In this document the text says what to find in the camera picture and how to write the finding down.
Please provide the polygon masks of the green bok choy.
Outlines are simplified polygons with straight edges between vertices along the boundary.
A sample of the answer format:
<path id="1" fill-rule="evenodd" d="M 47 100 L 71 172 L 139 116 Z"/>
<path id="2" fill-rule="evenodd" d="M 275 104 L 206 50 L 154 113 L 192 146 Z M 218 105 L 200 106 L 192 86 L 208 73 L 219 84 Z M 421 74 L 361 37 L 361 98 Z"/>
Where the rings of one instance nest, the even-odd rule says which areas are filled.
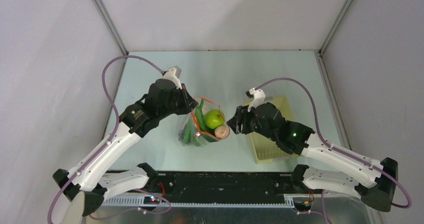
<path id="1" fill-rule="evenodd" d="M 191 117 L 187 117 L 178 133 L 178 140 L 182 145 L 193 145 L 201 147 L 209 143 L 218 142 L 213 136 L 208 134 L 198 134 L 194 121 Z"/>

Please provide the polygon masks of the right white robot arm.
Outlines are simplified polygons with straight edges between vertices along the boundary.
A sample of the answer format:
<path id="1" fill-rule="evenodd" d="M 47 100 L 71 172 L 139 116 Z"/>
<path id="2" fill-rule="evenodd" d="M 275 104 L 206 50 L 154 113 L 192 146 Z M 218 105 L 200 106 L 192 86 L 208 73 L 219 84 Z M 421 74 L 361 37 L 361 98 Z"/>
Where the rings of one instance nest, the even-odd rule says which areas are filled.
<path id="1" fill-rule="evenodd" d="M 324 171 L 297 165 L 290 180 L 295 192 L 326 189 L 356 197 L 378 211 L 391 210 L 398 179 L 398 162 L 394 159 L 373 159 L 325 144 L 310 127 L 286 120 L 272 103 L 263 103 L 251 110 L 238 106 L 227 124 L 235 134 L 258 133 L 288 154 L 309 157 L 336 169 Z"/>

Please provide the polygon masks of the green apple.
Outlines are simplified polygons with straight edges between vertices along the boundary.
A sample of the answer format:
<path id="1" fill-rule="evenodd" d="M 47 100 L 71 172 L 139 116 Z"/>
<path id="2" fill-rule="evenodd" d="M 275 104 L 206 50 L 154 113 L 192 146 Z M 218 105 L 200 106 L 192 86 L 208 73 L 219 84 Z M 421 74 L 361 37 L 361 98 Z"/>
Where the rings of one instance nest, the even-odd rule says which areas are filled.
<path id="1" fill-rule="evenodd" d="M 204 120 L 208 128 L 215 130 L 217 127 L 224 125 L 225 116 L 221 110 L 212 109 L 204 115 Z"/>

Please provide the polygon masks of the clear zip top bag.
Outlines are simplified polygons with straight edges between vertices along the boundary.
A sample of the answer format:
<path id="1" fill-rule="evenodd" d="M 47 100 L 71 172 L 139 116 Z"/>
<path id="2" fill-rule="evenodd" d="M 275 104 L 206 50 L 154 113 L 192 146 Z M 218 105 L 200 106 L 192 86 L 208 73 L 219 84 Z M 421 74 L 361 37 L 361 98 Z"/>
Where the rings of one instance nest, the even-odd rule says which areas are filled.
<path id="1" fill-rule="evenodd" d="M 186 116 L 179 132 L 182 145 L 201 147 L 229 137 L 230 128 L 221 105 L 205 98 L 194 97 L 198 105 Z"/>

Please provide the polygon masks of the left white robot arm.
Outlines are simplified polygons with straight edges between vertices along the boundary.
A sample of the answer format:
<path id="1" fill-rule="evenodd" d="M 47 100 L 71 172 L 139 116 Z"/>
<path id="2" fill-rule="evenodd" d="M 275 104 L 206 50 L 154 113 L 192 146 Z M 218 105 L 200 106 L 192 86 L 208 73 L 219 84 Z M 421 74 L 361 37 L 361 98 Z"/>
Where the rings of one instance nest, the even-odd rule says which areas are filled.
<path id="1" fill-rule="evenodd" d="M 129 190 L 156 190 L 158 173 L 147 163 L 125 172 L 105 173 L 131 146 L 158 127 L 161 120 L 172 114 L 189 114 L 197 105 L 184 84 L 156 80 L 148 93 L 126 107 L 118 125 L 85 159 L 71 170 L 58 169 L 53 179 L 69 201 L 84 194 L 84 205 L 78 210 L 82 216 L 92 214 L 105 200 Z"/>

